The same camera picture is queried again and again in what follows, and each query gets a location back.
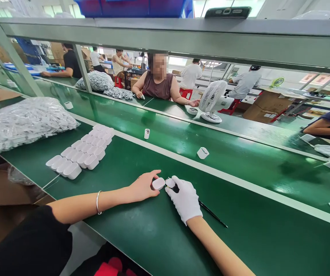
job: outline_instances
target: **woman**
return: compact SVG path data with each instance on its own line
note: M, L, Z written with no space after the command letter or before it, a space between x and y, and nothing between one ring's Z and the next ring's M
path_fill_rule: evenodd
M39 207L0 243L0 276L59 276L72 251L72 235L68 227L117 205L158 196L160 192L152 190L151 183L160 172L154 170L145 173L130 186L118 190L77 195ZM251 270L202 218L198 196L192 184L176 176L172 179L178 185L179 193L165 188L167 194L182 221L203 243L222 274L253 276ZM104 245L96 256L83 262L73 275L148 275L130 263L128 258L123 264L123 258L125 256L120 255L115 248Z
M170 100L181 105L197 107L200 100L187 100L179 93L177 79L173 74L166 72L166 57L164 54L148 53L149 71L146 71L133 86L133 93L137 98L149 95L154 98Z

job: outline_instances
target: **shelf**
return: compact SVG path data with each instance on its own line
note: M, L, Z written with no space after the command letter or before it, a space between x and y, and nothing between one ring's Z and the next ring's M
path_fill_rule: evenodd
M330 73L330 20L0 18L8 36Z

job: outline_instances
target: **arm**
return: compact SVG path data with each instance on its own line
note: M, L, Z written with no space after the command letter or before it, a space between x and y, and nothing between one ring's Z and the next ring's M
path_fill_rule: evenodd
M209 252L221 273L225 276L254 276L254 273L216 235L202 217L198 196L192 183L172 177L178 185L179 193L166 187L181 220L190 228Z
M124 59L124 61L128 62L130 65L133 65L128 58L122 57L122 59Z
M114 59L114 61L115 61L117 64L119 64L120 66L123 66L123 67L126 67L126 68L133 68L132 65L126 65L126 64L122 63L122 61L121 61L117 56L113 56L113 59Z
M66 67L65 71L63 72L42 72L41 76L43 77L72 77L73 76L73 69L70 67Z
M172 87L170 88L170 96L172 97L173 101L180 105L190 105L192 107L197 107L200 103L200 100L187 100L183 98L179 93L179 85L177 82L176 77L173 77L172 80Z
M309 125L303 130L303 133L311 135L330 135L330 120L318 119L312 125Z
M120 204L142 201L159 195L160 192L153 191L150 185L152 179L157 179L157 174L160 172L161 170L154 170L145 173L128 187L101 192L98 201L99 211L103 212ZM74 224L97 214L96 198L97 192L60 199L48 205L52 208L57 221Z
M139 80L134 84L133 86L133 90L132 92L137 96L137 98L141 98L142 97L142 89L143 89L143 86L145 85L145 79L146 79L146 76L147 76L147 72L144 72L144 74L139 78Z

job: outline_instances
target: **blue crate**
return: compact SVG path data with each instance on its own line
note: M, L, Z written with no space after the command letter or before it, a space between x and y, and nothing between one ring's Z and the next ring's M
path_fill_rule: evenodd
M192 0L75 0L85 17L193 18Z

